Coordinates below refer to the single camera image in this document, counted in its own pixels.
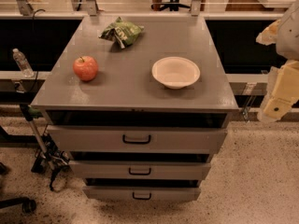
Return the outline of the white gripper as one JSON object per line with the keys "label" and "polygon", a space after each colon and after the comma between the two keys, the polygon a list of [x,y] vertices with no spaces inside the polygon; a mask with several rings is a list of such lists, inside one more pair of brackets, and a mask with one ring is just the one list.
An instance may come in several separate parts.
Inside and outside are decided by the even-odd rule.
{"label": "white gripper", "polygon": [[[256,37],[256,42],[269,46],[277,43],[280,20],[272,22]],[[257,119],[271,123],[281,120],[299,100],[299,62],[288,60],[280,68],[272,67],[268,75],[267,92]]]}

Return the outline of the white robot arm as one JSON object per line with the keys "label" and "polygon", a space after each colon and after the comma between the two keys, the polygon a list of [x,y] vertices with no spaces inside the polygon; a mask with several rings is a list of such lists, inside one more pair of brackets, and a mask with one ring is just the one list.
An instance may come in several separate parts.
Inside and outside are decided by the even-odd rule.
{"label": "white robot arm", "polygon": [[256,42],[275,44],[277,54],[287,59],[280,68],[270,69],[266,95],[257,115],[261,122],[275,122],[299,101],[299,0],[259,33]]}

